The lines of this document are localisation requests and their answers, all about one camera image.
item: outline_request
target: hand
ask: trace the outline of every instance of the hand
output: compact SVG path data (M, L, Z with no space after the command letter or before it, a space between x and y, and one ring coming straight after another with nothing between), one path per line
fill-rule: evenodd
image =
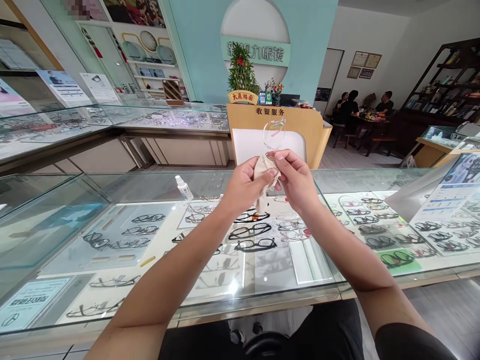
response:
M275 157L275 163L281 172L288 203L301 217L310 210L321 205L314 178L309 166L292 150L271 151L269 156Z
M252 157L235 168L217 209L221 208L222 211L231 213L236 219L252 207L263 188L270 184L278 173L276 169L270 169L254 181L254 168L259 158L259 156Z

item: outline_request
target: glass display counter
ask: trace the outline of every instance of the glass display counter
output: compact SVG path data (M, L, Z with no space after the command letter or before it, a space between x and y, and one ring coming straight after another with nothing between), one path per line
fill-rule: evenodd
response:
M479 272L480 237L469 233L468 249L444 251L432 231L406 223L384 202L428 171L312 171L320 200L404 288ZM178 174L79 175L0 219L0 343L98 334L143 274L218 205L232 172L180 173L191 202L177 189ZM273 190L268 198L267 215L249 209L231 225L171 326L353 296L285 194ZM473 199L440 231L478 231L478 213ZM245 252L249 240L264 246Z
M422 139L455 150L480 150L480 137L465 136L455 126L429 126Z

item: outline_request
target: spray bottle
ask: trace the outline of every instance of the spray bottle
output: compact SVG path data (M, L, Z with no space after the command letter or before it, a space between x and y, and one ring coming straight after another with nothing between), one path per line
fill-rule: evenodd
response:
M182 180L180 175L175 176L175 180L177 183L178 190L180 190L183 198L185 200L193 200L194 196L192 195L192 192L190 191L188 184Z

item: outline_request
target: black pants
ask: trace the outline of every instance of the black pants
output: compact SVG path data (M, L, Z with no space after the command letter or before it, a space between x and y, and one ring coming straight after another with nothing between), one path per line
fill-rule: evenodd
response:
M226 320L166 332L159 360L200 358L247 359L241 345L230 341ZM355 300L315 305L277 358L363 360L362 329Z

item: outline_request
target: doorway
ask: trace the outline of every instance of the doorway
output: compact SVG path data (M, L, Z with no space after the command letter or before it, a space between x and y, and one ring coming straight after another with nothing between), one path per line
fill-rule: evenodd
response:
M323 117L325 117L325 111L327 110L332 95L332 89L334 88L343 56L343 50L333 48L326 49L320 79L318 80L317 92L315 94L315 101L313 102L313 107L317 109L317 111L321 111Z

